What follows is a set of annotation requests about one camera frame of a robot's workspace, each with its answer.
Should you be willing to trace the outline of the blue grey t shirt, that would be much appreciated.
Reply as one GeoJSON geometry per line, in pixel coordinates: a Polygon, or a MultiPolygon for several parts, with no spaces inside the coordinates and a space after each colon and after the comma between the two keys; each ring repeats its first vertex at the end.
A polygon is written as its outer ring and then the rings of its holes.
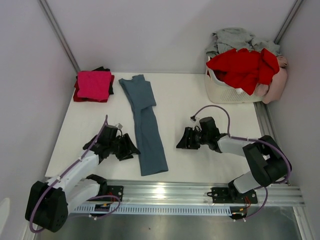
{"type": "Polygon", "coordinates": [[[142,176],[168,172],[168,164],[153,107],[157,105],[151,83],[144,75],[121,78],[119,84],[127,97],[134,120],[139,165],[142,176]]]}

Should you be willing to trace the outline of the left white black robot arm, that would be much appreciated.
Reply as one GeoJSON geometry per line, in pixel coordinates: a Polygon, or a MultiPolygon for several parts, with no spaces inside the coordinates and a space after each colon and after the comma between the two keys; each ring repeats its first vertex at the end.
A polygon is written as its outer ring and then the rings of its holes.
{"type": "Polygon", "coordinates": [[[121,195],[110,190],[108,181],[90,172],[110,155],[122,161],[139,154],[127,133],[116,126],[103,125],[67,169],[45,182],[37,181],[32,185],[24,216],[29,229],[37,233],[33,227],[37,225],[41,230],[55,233],[68,216],[87,201],[121,203],[121,195]]]}

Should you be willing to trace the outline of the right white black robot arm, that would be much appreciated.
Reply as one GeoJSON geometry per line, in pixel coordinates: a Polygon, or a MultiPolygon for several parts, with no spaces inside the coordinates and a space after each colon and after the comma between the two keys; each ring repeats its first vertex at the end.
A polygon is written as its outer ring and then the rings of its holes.
{"type": "Polygon", "coordinates": [[[247,173],[228,183],[224,195],[220,196],[216,189],[208,193],[216,203],[242,203],[255,189],[278,183],[292,171],[291,163],[271,136],[258,139],[229,136],[219,131],[211,116],[200,119],[195,127],[186,127],[176,148],[198,150],[202,145],[220,154],[244,157],[249,166],[247,173]]]}

